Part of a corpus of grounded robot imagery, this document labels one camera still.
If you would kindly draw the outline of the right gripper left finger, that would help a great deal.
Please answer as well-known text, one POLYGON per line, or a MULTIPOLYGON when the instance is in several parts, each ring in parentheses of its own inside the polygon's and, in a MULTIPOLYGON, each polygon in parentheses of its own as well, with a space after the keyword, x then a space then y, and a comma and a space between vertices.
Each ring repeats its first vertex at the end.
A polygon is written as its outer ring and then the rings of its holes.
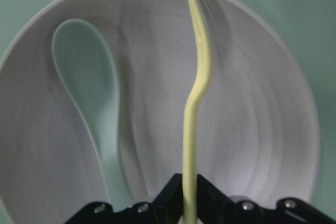
POLYGON ((85 205, 66 223, 178 223, 183 211, 182 175, 174 174, 152 202, 115 211, 107 202, 85 205))

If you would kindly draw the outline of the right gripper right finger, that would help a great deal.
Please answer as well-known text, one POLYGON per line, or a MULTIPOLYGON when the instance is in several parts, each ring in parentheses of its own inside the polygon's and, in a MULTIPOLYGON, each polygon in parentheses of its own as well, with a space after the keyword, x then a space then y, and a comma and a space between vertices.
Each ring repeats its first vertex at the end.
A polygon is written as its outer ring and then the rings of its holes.
POLYGON ((202 223, 335 223, 298 198, 282 198, 274 209, 243 199, 233 201, 205 177, 197 176, 197 217, 202 223))

